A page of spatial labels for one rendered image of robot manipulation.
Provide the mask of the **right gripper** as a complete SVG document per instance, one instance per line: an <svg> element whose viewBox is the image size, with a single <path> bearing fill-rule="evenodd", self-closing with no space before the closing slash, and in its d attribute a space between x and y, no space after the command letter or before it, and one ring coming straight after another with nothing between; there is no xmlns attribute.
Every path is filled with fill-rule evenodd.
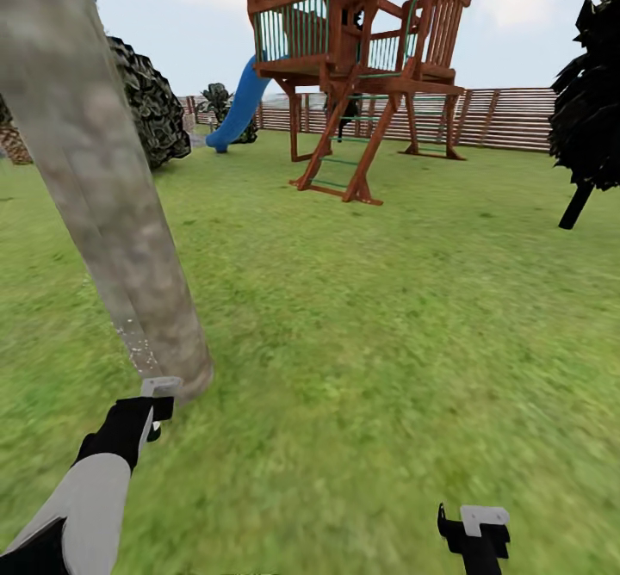
<svg viewBox="0 0 620 575"><path fill-rule="evenodd" d="M505 544L510 542L508 528L495 523L481 523L480 536L468 536L462 522L448 521L439 515L438 528L442 536L447 536L449 550L462 553L464 562L473 555L481 555L498 563L498 558L507 559Z"/></svg>

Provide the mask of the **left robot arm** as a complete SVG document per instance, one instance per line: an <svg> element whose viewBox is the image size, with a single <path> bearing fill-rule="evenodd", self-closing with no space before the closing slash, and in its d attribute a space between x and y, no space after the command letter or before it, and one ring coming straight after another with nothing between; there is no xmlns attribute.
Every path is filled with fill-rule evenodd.
<svg viewBox="0 0 620 575"><path fill-rule="evenodd" d="M118 554L133 466L154 421L173 417L180 376L143 379L139 397L116 400L97 433L33 519L0 556L0 575L109 575ZM146 403L146 402L150 403Z"/></svg>

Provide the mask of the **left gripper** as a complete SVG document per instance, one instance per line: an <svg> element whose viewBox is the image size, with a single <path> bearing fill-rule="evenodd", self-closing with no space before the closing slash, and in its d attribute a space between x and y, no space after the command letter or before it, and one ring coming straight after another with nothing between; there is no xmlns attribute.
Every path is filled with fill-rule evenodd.
<svg viewBox="0 0 620 575"><path fill-rule="evenodd" d="M174 406L174 397L166 396L166 397L146 397L146 402L150 402L154 407L154 421L162 421L166 419L171 419L173 417L173 409Z"/></svg>

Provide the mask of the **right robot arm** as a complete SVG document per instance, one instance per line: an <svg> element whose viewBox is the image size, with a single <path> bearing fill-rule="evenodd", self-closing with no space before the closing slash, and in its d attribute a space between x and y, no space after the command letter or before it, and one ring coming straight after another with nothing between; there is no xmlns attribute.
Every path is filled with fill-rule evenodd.
<svg viewBox="0 0 620 575"><path fill-rule="evenodd" d="M462 521L448 521L439 515L438 528L447 536L449 550L462 553L468 575L501 575L498 558L507 559L510 542L507 509L501 506L464 504Z"/></svg>

